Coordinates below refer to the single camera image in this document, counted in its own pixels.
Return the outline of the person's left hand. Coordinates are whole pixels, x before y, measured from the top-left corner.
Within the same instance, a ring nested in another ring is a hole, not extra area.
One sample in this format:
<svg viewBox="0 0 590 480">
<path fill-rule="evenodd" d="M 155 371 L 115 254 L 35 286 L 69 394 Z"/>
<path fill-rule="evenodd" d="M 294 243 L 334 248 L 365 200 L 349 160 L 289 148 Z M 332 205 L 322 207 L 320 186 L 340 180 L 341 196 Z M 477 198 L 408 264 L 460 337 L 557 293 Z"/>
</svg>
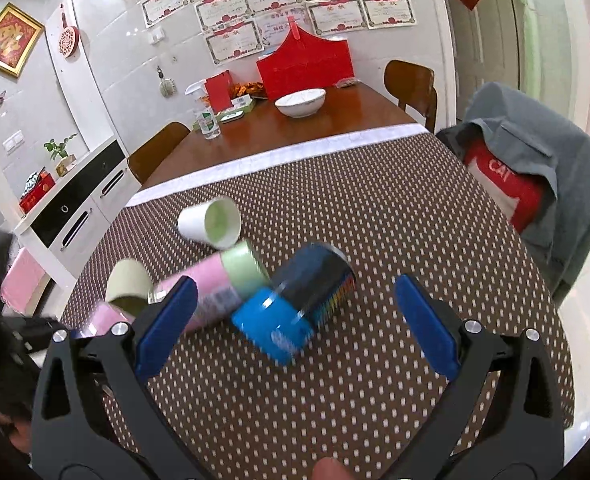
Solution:
<svg viewBox="0 0 590 480">
<path fill-rule="evenodd" d="M 31 424 L 29 420 L 11 418 L 0 412 L 0 430 L 19 452 L 29 455 L 31 452 Z"/>
</svg>

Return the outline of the person's right hand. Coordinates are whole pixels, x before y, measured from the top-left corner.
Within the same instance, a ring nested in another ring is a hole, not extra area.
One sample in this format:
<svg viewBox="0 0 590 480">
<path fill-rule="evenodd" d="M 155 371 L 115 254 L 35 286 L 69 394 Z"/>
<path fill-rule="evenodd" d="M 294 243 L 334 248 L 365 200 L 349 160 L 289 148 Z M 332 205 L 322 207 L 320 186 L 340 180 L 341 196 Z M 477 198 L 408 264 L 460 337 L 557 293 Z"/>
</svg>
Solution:
<svg viewBox="0 0 590 480">
<path fill-rule="evenodd" d="M 333 457 L 324 457 L 312 468 L 312 480 L 353 480 L 353 474 Z"/>
</svg>

